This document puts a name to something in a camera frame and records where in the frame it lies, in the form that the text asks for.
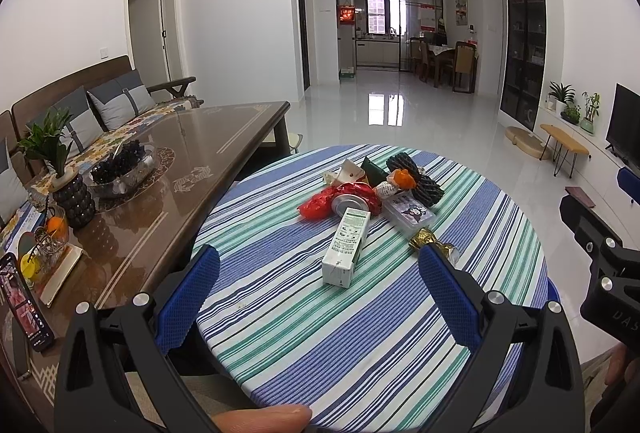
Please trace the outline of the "right hand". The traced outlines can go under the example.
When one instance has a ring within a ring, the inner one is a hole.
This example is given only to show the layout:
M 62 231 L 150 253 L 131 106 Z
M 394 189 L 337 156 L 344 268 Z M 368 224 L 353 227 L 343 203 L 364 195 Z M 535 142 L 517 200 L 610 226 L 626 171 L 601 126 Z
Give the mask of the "right hand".
M 626 345 L 620 343 L 612 349 L 612 355 L 608 362 L 608 371 L 605 375 L 605 385 L 612 387 L 624 380 L 626 383 L 631 383 L 636 373 L 639 371 L 640 358 L 632 357 L 632 352 L 629 351 Z

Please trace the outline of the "left hand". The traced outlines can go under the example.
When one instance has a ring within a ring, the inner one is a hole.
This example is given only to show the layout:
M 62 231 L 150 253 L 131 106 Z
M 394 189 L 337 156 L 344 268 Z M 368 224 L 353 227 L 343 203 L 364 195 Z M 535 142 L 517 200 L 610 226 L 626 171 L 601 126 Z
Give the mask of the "left hand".
M 212 416 L 224 433 L 298 433 L 310 424 L 312 411 L 303 405 L 238 409 Z

